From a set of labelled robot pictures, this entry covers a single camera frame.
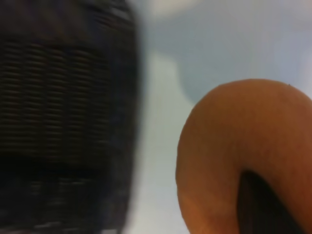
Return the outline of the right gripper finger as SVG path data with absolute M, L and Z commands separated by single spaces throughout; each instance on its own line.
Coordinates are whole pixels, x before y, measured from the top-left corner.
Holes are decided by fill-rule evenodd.
M 237 218 L 241 234 L 303 234 L 304 231 L 259 175 L 240 177 Z

